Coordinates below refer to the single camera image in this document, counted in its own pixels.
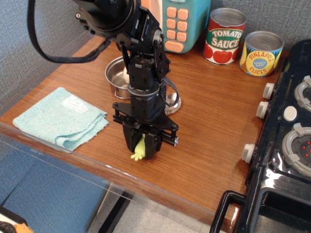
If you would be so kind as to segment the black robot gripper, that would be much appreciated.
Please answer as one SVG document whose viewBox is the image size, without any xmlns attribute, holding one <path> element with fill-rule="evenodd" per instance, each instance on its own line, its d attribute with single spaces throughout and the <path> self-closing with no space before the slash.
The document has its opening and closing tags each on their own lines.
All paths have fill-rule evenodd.
<svg viewBox="0 0 311 233">
<path fill-rule="evenodd" d="M 142 138 L 139 130 L 142 125 L 155 124 L 157 116 L 164 114 L 166 97 L 160 94 L 151 97 L 132 96 L 130 103 L 115 102 L 113 120 L 123 126 L 123 134 L 128 149 L 134 152 Z M 157 134 L 148 133 L 145 136 L 146 159 L 153 159 L 160 151 L 162 138 Z"/>
</svg>

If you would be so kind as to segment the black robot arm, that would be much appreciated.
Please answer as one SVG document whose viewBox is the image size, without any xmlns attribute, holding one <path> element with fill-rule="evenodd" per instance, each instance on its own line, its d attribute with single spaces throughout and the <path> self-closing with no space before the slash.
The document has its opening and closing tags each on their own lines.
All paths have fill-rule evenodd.
<svg viewBox="0 0 311 233">
<path fill-rule="evenodd" d="M 138 0 L 79 0 L 80 21 L 95 35 L 116 43 L 129 74 L 130 102 L 116 102 L 114 121 L 123 126 L 129 150 L 141 139 L 152 159 L 162 143 L 176 145 L 178 125 L 166 114 L 170 60 L 159 22 Z"/>
</svg>

